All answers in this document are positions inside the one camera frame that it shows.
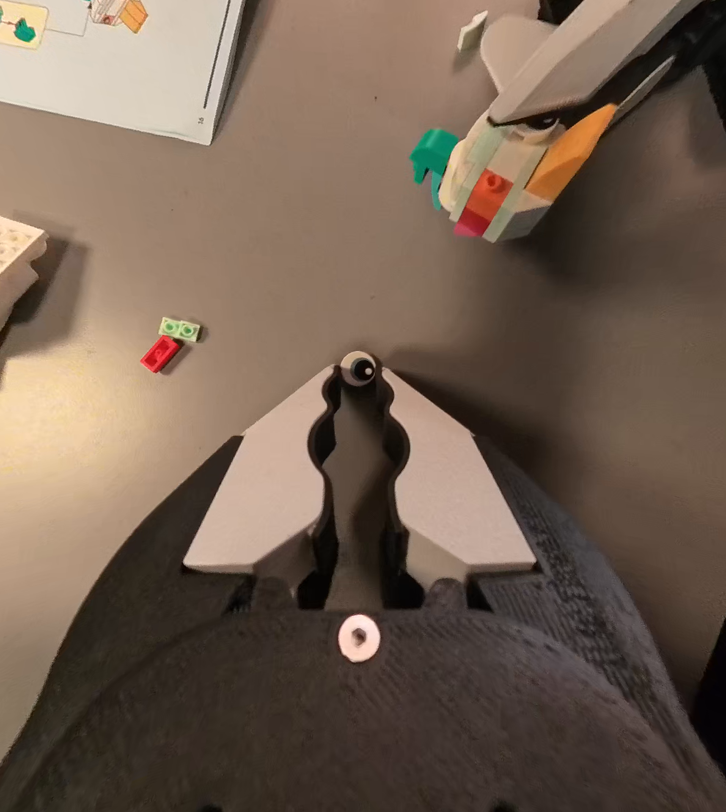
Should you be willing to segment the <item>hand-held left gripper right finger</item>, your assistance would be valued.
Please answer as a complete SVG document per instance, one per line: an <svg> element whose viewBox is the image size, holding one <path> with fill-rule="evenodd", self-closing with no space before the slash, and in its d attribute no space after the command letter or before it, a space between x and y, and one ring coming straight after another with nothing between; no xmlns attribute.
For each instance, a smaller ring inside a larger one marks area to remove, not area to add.
<svg viewBox="0 0 726 812"><path fill-rule="evenodd" d="M408 573L525 572L537 562L473 434L391 370L388 416L408 445L396 476Z"/></svg>

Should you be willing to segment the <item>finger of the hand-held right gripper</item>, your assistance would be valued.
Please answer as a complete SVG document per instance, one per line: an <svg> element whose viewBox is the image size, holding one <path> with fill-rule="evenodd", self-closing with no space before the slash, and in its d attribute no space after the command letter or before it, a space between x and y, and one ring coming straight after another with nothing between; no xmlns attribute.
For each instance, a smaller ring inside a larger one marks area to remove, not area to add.
<svg viewBox="0 0 726 812"><path fill-rule="evenodd" d="M504 14L481 36L480 56L497 91L494 125L586 102L699 1L586 1L564 22Z"/></svg>
<svg viewBox="0 0 726 812"><path fill-rule="evenodd" d="M676 56L670 56L651 71L616 107L616 122L627 116L637 105L643 102L652 93L663 77L669 73Z"/></svg>

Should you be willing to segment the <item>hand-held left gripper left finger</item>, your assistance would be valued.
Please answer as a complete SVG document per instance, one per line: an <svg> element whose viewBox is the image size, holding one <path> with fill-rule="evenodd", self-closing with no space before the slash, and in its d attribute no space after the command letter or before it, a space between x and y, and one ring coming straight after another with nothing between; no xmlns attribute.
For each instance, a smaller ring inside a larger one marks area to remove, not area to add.
<svg viewBox="0 0 726 812"><path fill-rule="evenodd" d="M335 447L330 365L252 424L184 556L203 573L331 573L338 542L322 463Z"/></svg>

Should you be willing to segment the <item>partly built lego model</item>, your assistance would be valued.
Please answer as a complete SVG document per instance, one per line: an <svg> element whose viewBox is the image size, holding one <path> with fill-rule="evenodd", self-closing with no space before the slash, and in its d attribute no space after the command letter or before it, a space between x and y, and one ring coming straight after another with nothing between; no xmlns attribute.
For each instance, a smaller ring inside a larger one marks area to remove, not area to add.
<svg viewBox="0 0 726 812"><path fill-rule="evenodd" d="M483 113L452 149L439 203L457 236L489 243L528 236L588 161L616 105L572 127L494 125Z"/></svg>

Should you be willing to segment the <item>round lego eye tile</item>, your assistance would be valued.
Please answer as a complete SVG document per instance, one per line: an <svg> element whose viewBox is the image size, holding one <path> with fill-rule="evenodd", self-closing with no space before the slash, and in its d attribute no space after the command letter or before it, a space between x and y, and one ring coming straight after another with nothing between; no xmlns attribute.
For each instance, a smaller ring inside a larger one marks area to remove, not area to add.
<svg viewBox="0 0 726 812"><path fill-rule="evenodd" d="M377 361L365 351L350 351L339 365L341 378L349 387L366 387L376 380Z"/></svg>

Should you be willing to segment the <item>small pale lego tile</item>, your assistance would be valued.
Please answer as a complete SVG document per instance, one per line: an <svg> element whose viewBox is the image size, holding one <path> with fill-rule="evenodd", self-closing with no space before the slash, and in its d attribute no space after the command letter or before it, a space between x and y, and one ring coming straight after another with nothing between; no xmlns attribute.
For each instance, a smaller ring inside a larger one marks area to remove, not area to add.
<svg viewBox="0 0 726 812"><path fill-rule="evenodd" d="M471 18L467 25L464 25L459 30L456 44L457 53L463 54L475 49L479 45L488 14L489 12L487 10L477 13Z"/></svg>

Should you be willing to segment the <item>small red lego brick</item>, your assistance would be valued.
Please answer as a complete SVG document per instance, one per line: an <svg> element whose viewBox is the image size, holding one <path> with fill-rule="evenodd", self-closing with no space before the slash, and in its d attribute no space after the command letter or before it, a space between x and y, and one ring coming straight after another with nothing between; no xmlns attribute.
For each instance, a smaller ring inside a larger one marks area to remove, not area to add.
<svg viewBox="0 0 726 812"><path fill-rule="evenodd" d="M171 362L182 348L179 340L163 335L160 336L145 355L140 364L151 373L160 373Z"/></svg>

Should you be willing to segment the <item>teal lego leaf piece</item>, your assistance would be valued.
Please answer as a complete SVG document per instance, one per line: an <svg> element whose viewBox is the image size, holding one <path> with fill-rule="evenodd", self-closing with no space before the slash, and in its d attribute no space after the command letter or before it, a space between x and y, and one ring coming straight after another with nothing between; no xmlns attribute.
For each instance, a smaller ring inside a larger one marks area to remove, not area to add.
<svg viewBox="0 0 726 812"><path fill-rule="evenodd" d="M430 175L431 200L436 210L442 208L439 190L451 154L458 142L459 138L450 132L440 128L430 129L420 137L409 156L415 184L421 185L426 176Z"/></svg>

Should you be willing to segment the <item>lego instruction booklet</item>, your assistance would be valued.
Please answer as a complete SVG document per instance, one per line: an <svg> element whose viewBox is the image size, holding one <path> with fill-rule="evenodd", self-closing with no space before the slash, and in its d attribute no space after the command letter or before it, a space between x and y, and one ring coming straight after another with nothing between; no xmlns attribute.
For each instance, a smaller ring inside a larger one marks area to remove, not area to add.
<svg viewBox="0 0 726 812"><path fill-rule="evenodd" d="M0 1L0 102L210 145L243 1Z"/></svg>

